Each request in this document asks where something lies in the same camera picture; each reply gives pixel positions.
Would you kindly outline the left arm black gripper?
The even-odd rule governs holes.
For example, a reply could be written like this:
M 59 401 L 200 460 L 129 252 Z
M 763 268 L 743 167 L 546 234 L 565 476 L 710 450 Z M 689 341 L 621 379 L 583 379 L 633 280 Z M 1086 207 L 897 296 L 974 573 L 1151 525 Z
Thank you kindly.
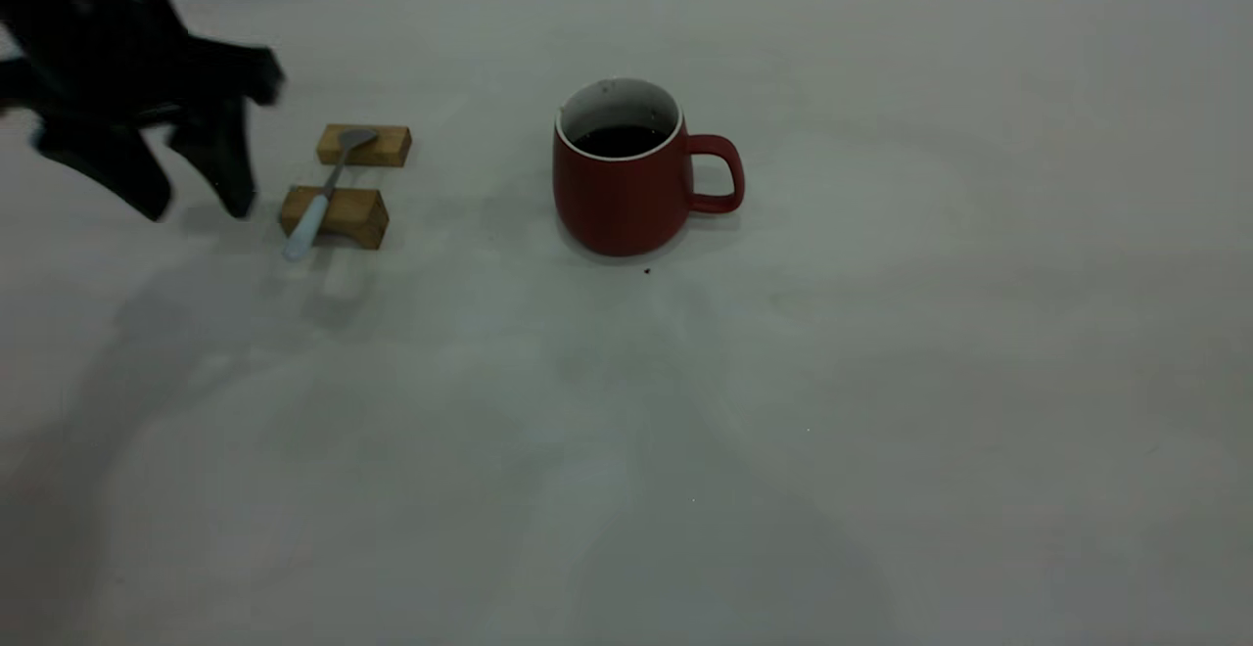
M 247 101 L 218 98 L 273 105 L 284 81 L 273 50 L 194 35 L 170 0 L 3 0 L 3 28 L 18 45 L 18 58 L 3 61 L 4 110 L 152 123 L 182 106 L 165 145 L 205 178 L 229 217 L 251 214 Z M 34 146 L 152 222 L 173 199 L 132 126 L 43 121 Z

